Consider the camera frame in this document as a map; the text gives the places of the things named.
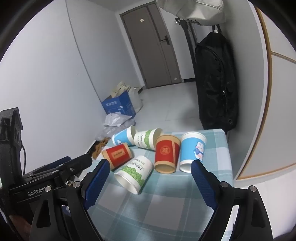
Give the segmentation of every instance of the paper cup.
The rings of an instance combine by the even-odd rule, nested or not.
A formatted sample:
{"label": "paper cup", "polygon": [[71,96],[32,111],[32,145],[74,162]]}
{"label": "paper cup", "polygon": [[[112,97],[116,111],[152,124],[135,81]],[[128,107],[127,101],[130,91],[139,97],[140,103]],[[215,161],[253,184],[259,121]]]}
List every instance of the paper cup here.
{"label": "paper cup", "polygon": [[122,143],[127,143],[128,146],[132,146],[135,144],[135,141],[133,138],[136,133],[137,133],[136,128],[134,126],[130,126],[129,128],[112,136],[113,144],[117,146]]}
{"label": "paper cup", "polygon": [[121,170],[114,173],[116,180],[133,194],[139,194],[140,189],[153,169],[153,164],[144,156],[131,160]]}
{"label": "paper cup", "polygon": [[134,140],[137,147],[155,150],[156,139],[163,134],[160,128],[148,131],[140,131],[135,134]]}
{"label": "paper cup", "polygon": [[154,168],[160,173],[173,173],[179,158],[181,141],[173,135],[162,135],[156,140]]}
{"label": "paper cup", "polygon": [[181,137],[180,170],[191,173],[191,163],[203,160],[207,138],[199,132],[188,132]]}
{"label": "paper cup", "polygon": [[119,167],[133,157],[126,143],[103,150],[102,154],[109,161],[111,170]]}

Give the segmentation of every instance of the green floral pattern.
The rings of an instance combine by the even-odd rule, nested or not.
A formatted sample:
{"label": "green floral pattern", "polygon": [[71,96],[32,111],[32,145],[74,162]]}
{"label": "green floral pattern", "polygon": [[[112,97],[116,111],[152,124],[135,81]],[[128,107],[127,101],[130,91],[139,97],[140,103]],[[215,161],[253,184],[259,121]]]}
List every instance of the green floral pattern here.
{"label": "green floral pattern", "polygon": [[137,173],[135,168],[125,166],[122,170],[131,175],[140,184],[140,186],[143,186],[145,180],[142,179],[142,175]]}
{"label": "green floral pattern", "polygon": [[146,146],[151,149],[150,144],[149,144],[149,136],[152,130],[146,131],[145,138],[144,138],[144,143]]}

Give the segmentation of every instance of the tablecloth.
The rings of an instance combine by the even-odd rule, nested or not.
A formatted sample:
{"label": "tablecloth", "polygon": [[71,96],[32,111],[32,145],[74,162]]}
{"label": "tablecloth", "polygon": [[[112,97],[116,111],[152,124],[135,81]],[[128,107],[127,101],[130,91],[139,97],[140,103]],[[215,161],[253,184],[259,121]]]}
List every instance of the tablecloth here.
{"label": "tablecloth", "polygon": [[[203,165],[220,181],[233,183],[230,155],[225,133],[221,129],[199,131],[207,138]],[[169,133],[181,137],[184,132]],[[105,148],[113,146],[109,141]],[[130,147],[134,157],[143,155],[154,163],[155,152]],[[100,154],[86,172],[102,159]],[[179,170],[172,174],[152,171],[139,195],[123,188],[110,175],[89,209],[98,232],[106,241],[197,241],[212,216],[190,173]],[[232,233],[231,216],[223,236]]]}

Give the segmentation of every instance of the red paper cup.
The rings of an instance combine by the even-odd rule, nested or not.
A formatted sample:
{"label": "red paper cup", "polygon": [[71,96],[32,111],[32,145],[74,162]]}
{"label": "red paper cup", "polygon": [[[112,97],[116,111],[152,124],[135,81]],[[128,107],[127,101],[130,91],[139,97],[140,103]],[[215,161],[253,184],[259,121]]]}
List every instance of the red paper cup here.
{"label": "red paper cup", "polygon": [[126,143],[103,150],[102,154],[109,161],[111,170],[132,158],[132,153]]}
{"label": "red paper cup", "polygon": [[181,141],[173,135],[162,135],[156,140],[154,168],[160,173],[173,173],[179,158]]}

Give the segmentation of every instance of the door handle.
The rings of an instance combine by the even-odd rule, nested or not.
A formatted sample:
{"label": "door handle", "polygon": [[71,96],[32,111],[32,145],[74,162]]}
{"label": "door handle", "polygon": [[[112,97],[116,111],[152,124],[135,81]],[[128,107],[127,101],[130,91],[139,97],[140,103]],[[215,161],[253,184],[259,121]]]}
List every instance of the door handle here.
{"label": "door handle", "polygon": [[168,45],[170,45],[170,41],[169,41],[169,39],[168,39],[168,36],[167,36],[167,35],[165,36],[165,39],[161,39],[160,41],[161,41],[161,42],[164,42],[164,41],[166,41],[166,42],[167,42],[167,44],[168,44]]}

